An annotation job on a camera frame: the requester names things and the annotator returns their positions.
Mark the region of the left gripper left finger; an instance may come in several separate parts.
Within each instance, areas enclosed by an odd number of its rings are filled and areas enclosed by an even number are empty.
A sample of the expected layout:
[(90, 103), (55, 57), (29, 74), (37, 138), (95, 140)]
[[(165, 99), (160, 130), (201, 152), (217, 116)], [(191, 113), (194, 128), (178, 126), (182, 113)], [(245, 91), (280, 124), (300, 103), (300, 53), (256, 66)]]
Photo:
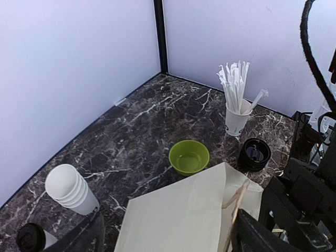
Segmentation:
[(105, 226), (103, 215), (92, 212), (61, 240), (52, 245), (52, 251), (103, 251)]

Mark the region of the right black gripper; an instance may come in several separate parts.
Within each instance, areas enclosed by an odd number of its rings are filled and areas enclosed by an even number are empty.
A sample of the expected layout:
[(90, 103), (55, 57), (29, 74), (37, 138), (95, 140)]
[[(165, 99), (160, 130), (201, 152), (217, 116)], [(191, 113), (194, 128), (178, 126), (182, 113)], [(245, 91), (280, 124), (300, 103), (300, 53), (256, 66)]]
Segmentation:
[(322, 161), (311, 171), (291, 158), (284, 174), (264, 189), (258, 221), (268, 230), (283, 229), (301, 251), (334, 251), (335, 161)]

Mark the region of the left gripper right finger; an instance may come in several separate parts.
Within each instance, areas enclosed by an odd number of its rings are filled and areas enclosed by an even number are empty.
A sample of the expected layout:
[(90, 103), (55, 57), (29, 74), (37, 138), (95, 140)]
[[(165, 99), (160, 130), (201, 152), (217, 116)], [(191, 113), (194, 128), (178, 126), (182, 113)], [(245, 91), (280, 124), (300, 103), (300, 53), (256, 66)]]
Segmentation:
[(267, 230), (244, 209), (239, 209), (233, 225), (233, 251), (297, 251)]

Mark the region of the beige paper bag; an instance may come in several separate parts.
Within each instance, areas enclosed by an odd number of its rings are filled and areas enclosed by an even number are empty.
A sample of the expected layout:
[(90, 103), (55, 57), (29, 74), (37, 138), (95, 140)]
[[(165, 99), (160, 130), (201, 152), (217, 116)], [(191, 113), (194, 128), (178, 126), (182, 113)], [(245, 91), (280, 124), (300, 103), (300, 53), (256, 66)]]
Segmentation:
[(115, 251), (223, 251), (247, 179), (223, 162), (129, 200)]

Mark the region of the stack of white paper cups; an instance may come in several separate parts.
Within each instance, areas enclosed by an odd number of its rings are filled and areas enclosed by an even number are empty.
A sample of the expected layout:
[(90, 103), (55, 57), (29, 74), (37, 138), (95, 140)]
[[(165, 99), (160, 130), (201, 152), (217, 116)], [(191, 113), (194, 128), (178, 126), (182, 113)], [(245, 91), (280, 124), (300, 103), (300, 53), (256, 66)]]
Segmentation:
[(70, 164), (61, 164), (48, 173), (45, 190), (62, 207), (80, 215), (89, 215), (100, 208), (87, 181)]

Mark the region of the black plastic cup lid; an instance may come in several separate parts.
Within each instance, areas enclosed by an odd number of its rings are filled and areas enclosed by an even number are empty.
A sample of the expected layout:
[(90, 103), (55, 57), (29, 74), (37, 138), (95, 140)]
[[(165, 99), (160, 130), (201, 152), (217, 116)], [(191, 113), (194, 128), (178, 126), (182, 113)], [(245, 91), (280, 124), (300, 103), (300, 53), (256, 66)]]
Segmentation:
[(27, 223), (17, 231), (16, 244), (22, 252), (43, 251), (46, 246), (45, 232), (38, 224)]

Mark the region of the white paper cup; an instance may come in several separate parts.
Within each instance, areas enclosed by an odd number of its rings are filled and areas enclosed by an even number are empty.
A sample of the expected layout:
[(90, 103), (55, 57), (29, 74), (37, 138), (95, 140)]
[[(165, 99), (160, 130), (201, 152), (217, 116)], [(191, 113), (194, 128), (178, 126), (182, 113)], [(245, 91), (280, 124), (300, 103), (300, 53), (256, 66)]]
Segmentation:
[(47, 232), (46, 230), (43, 230), (44, 234), (45, 234), (45, 246), (44, 246), (44, 250), (48, 247), (50, 247), (51, 245), (53, 245), (54, 243), (56, 243), (58, 241), (58, 239), (52, 235), (51, 233)]

